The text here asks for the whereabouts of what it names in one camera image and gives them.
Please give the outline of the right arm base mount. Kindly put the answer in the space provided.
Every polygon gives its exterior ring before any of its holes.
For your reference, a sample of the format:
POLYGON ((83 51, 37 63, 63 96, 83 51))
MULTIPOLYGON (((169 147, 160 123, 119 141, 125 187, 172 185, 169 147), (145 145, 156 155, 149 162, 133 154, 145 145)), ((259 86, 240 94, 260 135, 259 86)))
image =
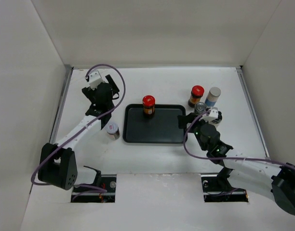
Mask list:
POLYGON ((247 191, 234 188, 228 178, 231 169, 223 168, 217 174, 202 174, 203 199, 206 203, 249 202, 247 191))

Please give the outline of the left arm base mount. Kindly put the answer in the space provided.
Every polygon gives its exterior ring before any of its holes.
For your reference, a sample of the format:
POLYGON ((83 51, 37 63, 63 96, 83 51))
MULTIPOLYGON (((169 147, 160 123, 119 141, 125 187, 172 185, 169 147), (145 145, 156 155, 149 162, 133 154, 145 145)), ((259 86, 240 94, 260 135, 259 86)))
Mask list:
POLYGON ((117 176, 104 175, 98 169, 84 166, 73 187, 72 203, 114 203, 116 199, 117 176))

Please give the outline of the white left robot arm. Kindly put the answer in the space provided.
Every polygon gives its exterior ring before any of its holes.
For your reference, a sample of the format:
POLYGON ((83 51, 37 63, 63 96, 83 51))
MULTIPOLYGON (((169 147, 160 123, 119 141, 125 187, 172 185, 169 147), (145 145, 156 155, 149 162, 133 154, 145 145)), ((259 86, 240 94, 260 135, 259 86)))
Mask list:
POLYGON ((81 122, 69 134, 54 144, 46 143, 42 147, 36 170, 38 180, 63 190, 69 190, 76 184, 85 184, 91 192, 101 188, 101 179, 96 173, 79 178, 75 153, 107 125, 119 92, 111 75, 104 78, 97 72, 89 75, 89 86, 83 88, 82 93, 91 104, 81 122))

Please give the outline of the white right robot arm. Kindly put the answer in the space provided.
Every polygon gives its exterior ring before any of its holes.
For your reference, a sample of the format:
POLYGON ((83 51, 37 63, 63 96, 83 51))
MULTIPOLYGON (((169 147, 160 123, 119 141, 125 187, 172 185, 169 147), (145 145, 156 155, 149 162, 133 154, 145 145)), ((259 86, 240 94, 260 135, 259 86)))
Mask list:
POLYGON ((295 216, 295 165, 270 159, 249 158, 220 139, 211 121, 218 112, 208 110, 201 115, 179 115, 178 126, 185 130, 184 136, 193 133, 206 156, 196 156, 222 166, 217 175, 217 185, 226 191, 244 189, 264 196, 276 203, 283 211, 295 216))

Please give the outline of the red lid chili jar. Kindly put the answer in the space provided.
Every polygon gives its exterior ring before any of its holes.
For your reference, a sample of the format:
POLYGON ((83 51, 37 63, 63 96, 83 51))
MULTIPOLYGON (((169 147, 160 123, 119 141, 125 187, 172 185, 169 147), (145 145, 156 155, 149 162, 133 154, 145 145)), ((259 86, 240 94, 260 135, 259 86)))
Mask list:
POLYGON ((155 114, 156 100, 152 95, 146 95, 142 99, 143 115, 152 118, 155 114))

